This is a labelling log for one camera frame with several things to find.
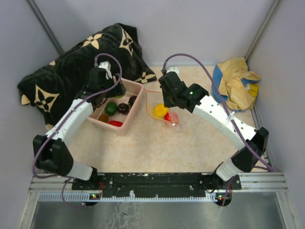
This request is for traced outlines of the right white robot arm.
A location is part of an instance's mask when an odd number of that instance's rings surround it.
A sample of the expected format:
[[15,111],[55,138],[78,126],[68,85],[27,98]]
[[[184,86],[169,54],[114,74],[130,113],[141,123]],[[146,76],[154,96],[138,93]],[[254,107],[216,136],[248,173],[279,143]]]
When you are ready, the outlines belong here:
[[201,117],[223,133],[235,146],[237,152],[222,162],[213,172],[213,184],[225,188],[230,179],[242,172],[250,172],[264,154],[269,132],[243,123],[224,108],[200,85],[186,86],[177,72],[169,71],[159,80],[166,107],[179,107]]

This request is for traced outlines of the clear zip top bag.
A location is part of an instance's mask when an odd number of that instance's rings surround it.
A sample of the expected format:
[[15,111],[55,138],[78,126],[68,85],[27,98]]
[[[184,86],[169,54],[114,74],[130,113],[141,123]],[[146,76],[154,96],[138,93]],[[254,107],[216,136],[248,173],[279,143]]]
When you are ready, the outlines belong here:
[[150,118],[157,120],[170,129],[180,131],[181,125],[178,114],[175,110],[165,106],[162,92],[144,90],[145,107]]

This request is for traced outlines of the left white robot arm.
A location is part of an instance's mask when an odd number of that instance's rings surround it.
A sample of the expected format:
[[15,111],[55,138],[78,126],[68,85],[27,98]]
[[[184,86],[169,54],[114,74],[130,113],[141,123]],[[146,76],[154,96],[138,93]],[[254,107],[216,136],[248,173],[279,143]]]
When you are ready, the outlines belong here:
[[124,95],[122,73],[112,74],[110,67],[94,67],[89,78],[60,121],[45,135],[37,135],[33,140],[33,170],[40,169],[50,173],[50,177],[82,180],[84,186],[94,189],[99,184],[96,169],[76,162],[68,149],[73,136],[103,99]]

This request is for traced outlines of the red yellow apple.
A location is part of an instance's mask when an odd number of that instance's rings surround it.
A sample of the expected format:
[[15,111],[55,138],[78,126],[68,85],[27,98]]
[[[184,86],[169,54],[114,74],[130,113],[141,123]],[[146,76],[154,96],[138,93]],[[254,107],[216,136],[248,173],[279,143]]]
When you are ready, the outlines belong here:
[[178,124],[179,123],[179,117],[178,117],[178,114],[176,112],[167,113],[164,116],[163,119],[172,123],[172,124]]

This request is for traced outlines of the yellow lemon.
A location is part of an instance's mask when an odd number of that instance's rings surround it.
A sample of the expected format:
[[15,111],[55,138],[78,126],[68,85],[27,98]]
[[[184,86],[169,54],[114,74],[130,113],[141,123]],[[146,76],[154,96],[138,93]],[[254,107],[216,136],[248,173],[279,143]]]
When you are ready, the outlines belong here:
[[164,104],[158,104],[154,108],[154,114],[157,117],[164,117],[168,113],[168,108]]

